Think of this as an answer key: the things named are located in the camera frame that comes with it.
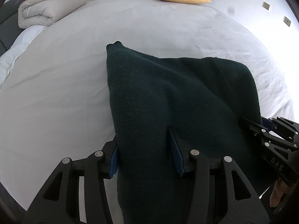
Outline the person's right hand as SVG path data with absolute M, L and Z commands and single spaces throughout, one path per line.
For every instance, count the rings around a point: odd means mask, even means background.
M 288 186 L 282 178 L 279 178 L 273 187 L 273 191 L 270 196 L 270 207 L 277 207 L 283 197 L 283 195 L 291 195 L 296 188 L 297 183 Z

